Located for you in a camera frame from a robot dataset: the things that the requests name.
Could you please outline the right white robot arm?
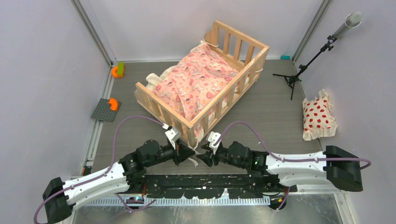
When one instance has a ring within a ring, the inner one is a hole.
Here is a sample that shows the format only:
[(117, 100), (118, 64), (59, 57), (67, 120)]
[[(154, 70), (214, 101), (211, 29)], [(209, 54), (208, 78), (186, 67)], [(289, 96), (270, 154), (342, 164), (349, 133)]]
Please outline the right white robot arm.
[(363, 191), (359, 158), (337, 146), (310, 154), (276, 154), (255, 151), (234, 141), (228, 148), (202, 146), (205, 154), (197, 155), (206, 165), (219, 163), (241, 168), (254, 177), (266, 179), (271, 191), (294, 185), (324, 185), (332, 183), (343, 191)]

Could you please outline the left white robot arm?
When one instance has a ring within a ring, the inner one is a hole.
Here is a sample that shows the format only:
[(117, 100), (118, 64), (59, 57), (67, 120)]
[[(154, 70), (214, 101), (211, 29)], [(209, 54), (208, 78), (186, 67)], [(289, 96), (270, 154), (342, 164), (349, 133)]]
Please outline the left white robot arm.
[(143, 176), (148, 167), (166, 161), (178, 165), (194, 154), (192, 149), (179, 140), (175, 143), (169, 141), (165, 146), (155, 140), (148, 140), (110, 167), (68, 181), (62, 181), (60, 177), (54, 178), (42, 195), (47, 222), (61, 222), (73, 210), (103, 196), (138, 193), (142, 190)]

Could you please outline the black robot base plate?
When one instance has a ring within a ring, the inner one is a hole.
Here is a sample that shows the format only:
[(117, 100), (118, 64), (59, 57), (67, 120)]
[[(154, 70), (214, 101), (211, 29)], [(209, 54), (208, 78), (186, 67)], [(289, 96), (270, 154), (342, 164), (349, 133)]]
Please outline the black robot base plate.
[(277, 177), (253, 177), (248, 174), (221, 175), (144, 175), (134, 180), (125, 194), (145, 193), (148, 198), (218, 199), (228, 193), (230, 199), (276, 196), (287, 187), (276, 182)]

